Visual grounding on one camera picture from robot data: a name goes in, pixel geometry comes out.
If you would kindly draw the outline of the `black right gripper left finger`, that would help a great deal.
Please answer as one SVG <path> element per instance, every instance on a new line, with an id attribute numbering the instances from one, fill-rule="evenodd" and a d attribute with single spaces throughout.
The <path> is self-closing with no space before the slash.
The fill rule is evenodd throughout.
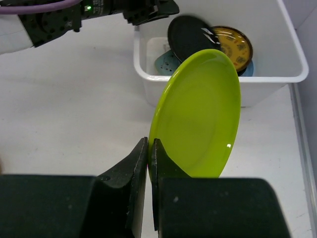
<path id="1" fill-rule="evenodd" d="M 142 233 L 148 163 L 148 138 L 143 137 L 124 159 L 100 174 L 107 238 L 139 238 Z"/>

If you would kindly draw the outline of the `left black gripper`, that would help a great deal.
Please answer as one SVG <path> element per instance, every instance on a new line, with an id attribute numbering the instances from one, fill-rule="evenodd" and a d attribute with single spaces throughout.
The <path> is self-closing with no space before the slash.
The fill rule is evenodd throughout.
<path id="1" fill-rule="evenodd" d="M 129 24 L 139 26 L 180 12 L 173 0 L 83 0 L 82 19 L 123 14 Z"/>

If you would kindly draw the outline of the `white plastic bin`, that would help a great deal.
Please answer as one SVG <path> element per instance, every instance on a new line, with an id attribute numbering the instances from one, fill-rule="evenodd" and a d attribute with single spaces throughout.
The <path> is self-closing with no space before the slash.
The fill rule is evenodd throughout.
<path id="1" fill-rule="evenodd" d="M 244 33 L 253 47 L 254 74 L 234 79 L 214 69 L 210 81 L 225 96 L 240 91 L 241 106 L 251 107 L 290 83 L 305 80 L 309 66 L 287 9 L 281 0 L 179 0 L 181 14 L 202 18 L 211 26 L 228 26 Z M 171 18 L 135 27 L 134 67 L 155 106 L 169 81 L 155 68 L 167 43 Z"/>

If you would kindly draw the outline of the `lime green plate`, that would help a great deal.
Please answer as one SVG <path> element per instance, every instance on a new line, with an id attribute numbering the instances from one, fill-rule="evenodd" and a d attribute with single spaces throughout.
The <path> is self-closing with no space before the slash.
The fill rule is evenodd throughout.
<path id="1" fill-rule="evenodd" d="M 199 51 L 168 80 L 152 119 L 149 147 L 160 139 L 189 176 L 217 178 L 232 151 L 240 112 L 240 82 L 231 60 L 219 50 Z"/>

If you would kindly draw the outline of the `light green ceramic plate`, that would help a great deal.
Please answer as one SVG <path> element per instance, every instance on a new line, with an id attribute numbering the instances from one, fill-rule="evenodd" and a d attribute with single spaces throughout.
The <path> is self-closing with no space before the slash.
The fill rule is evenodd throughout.
<path id="1" fill-rule="evenodd" d="M 172 50 L 169 50 L 158 57 L 154 65 L 159 75 L 172 76 L 181 65 L 181 61 L 175 56 Z"/>

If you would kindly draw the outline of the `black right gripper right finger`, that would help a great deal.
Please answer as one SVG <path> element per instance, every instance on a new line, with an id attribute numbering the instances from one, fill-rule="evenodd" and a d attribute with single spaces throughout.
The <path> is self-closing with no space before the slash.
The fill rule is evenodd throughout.
<path id="1" fill-rule="evenodd" d="M 168 156 L 160 139 L 154 140 L 150 162 L 155 231 L 191 233 L 193 179 Z"/>

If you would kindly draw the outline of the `blue plastic plate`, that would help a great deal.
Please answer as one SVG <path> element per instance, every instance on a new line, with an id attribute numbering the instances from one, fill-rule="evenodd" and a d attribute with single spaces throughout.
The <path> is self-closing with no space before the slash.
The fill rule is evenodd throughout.
<path id="1" fill-rule="evenodd" d="M 238 76 L 241 76 L 241 77 L 252 77 L 253 75 L 254 75 L 253 61 L 251 61 L 244 70 L 238 72 Z"/>

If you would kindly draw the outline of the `black plate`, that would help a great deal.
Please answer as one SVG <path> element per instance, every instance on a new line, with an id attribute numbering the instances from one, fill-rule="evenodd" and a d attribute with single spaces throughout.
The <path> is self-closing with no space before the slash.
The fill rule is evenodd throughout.
<path id="1" fill-rule="evenodd" d="M 213 28 L 192 15 L 174 18 L 167 30 L 170 49 L 179 61 L 205 49 L 221 50 L 221 43 Z"/>

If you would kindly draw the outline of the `large yellow patterned plate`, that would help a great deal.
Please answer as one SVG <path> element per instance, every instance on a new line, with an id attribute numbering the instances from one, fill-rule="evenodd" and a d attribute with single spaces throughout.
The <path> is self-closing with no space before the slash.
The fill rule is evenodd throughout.
<path id="1" fill-rule="evenodd" d="M 238 75 L 242 75 L 252 61 L 253 46 L 241 31 L 229 26 L 214 26 L 221 50 L 233 63 Z"/>

